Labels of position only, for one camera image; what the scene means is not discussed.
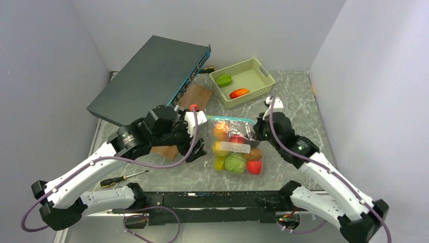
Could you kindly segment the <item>yellow-green toy starfruit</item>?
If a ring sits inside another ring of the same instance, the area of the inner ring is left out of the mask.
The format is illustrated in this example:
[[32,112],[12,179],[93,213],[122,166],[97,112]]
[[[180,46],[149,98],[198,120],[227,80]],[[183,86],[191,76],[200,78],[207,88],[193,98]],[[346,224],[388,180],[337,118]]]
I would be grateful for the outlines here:
[[226,156],[216,156],[216,158],[215,158],[215,162],[214,162],[214,168],[216,169],[216,170],[219,170],[219,171],[224,171],[226,168],[225,168],[225,159],[226,159]]

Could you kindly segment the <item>green toy cabbage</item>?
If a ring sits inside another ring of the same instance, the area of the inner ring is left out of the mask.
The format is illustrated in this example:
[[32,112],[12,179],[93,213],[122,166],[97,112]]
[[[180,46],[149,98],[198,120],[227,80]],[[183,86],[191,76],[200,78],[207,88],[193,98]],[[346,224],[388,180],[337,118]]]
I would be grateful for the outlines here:
[[241,153],[230,153],[225,158],[225,169],[234,174],[243,174],[246,160]]

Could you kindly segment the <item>orange toy carrot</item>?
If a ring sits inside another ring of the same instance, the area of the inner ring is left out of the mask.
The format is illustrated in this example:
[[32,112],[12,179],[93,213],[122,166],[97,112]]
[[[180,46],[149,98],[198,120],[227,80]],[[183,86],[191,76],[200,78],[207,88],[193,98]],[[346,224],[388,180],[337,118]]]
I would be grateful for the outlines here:
[[248,93],[250,93],[250,90],[245,89],[245,88],[240,88],[240,89],[236,89],[236,90],[232,91],[229,94],[229,97],[230,97],[230,99],[236,99],[236,98],[241,97],[243,95],[246,95]]

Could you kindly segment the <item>pink toy peach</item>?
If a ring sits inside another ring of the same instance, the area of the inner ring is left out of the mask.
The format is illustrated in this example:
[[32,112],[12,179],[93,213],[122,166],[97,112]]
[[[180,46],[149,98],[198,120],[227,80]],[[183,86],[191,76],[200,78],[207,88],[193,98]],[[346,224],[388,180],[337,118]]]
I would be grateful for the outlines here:
[[225,121],[218,121],[213,128],[213,136],[219,141],[229,140],[230,126]]

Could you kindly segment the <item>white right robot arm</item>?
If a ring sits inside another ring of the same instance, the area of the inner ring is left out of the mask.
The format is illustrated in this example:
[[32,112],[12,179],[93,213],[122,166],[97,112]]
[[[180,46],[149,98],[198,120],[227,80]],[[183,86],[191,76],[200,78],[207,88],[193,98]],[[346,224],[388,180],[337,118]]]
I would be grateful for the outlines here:
[[291,121],[282,112],[260,113],[254,125],[255,138],[267,141],[284,161],[314,179],[331,198],[315,194],[296,181],[279,190],[279,205],[314,213],[338,228],[348,242],[369,242],[384,228],[387,241],[392,235],[385,223],[389,206],[373,200],[352,185],[309,138],[295,134]]

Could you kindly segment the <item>red toy strawberry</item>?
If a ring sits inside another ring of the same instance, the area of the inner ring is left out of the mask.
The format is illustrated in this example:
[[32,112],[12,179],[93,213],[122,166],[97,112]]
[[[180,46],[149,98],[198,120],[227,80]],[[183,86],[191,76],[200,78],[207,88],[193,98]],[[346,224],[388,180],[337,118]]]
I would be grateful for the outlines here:
[[259,175],[263,169],[263,162],[261,160],[248,160],[246,167],[251,175]]

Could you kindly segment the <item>dark toy mangosteen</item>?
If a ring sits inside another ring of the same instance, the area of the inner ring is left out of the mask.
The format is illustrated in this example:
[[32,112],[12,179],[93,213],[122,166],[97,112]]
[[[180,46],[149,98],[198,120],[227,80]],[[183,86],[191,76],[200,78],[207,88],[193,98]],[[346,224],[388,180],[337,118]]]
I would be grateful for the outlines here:
[[245,144],[250,145],[251,148],[256,148],[260,144],[260,141],[256,139],[255,131],[252,129],[250,125],[245,126],[244,138],[245,138]]

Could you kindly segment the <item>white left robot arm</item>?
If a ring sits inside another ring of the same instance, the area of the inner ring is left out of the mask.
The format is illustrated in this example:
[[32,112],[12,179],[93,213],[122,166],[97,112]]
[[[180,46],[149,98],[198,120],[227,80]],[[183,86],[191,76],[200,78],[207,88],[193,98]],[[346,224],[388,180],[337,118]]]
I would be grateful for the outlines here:
[[105,210],[142,211],[147,198],[138,183],[99,192],[90,192],[89,188],[114,170],[137,164],[138,158],[148,155],[153,147],[176,146],[187,163],[204,156],[204,140],[198,137],[198,130],[206,121],[205,113],[195,105],[181,113],[159,105],[145,117],[119,127],[69,172],[49,182],[36,181],[31,189],[45,226],[59,231]]

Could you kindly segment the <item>clear zip top bag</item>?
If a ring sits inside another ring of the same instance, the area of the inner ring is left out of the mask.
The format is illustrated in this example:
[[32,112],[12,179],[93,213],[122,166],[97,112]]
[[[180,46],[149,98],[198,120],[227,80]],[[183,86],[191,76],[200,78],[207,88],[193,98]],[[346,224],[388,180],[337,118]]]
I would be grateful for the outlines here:
[[[238,117],[228,117],[228,116],[208,116],[207,119],[210,122],[210,125],[208,128],[208,135],[209,135],[209,138],[211,139],[210,149],[211,149],[211,155],[213,156],[213,168],[214,168],[216,155],[212,151],[212,145],[214,144],[214,142],[218,141],[213,136],[213,128],[214,128],[215,124],[218,121],[227,122],[230,126],[230,131],[229,131],[229,138],[230,138],[230,136],[233,134],[241,134],[244,136],[245,126],[250,125],[253,129],[253,126],[256,124],[256,122],[251,120],[251,119],[248,119],[248,118],[238,118]],[[250,150],[251,150],[251,147],[248,144],[237,144],[237,143],[231,143],[229,141],[221,141],[221,148],[229,151],[230,153],[241,153],[242,155],[243,155],[243,153],[250,153]],[[247,167],[246,167],[244,173],[250,174],[247,171]]]

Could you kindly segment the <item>red yellow toy apple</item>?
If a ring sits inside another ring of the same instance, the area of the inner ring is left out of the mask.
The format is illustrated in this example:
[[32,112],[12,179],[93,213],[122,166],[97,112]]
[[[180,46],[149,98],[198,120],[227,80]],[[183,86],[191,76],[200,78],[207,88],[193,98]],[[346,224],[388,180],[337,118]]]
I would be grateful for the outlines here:
[[245,144],[245,137],[241,134],[233,134],[229,138],[229,142],[237,144]]

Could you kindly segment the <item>brown toy potato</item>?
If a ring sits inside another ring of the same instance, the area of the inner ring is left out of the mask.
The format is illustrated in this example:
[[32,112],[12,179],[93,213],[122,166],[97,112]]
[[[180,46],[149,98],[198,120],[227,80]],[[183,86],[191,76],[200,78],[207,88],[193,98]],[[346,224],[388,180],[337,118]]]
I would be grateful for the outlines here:
[[250,153],[243,153],[245,160],[260,160],[263,157],[262,151],[255,147],[250,150]]

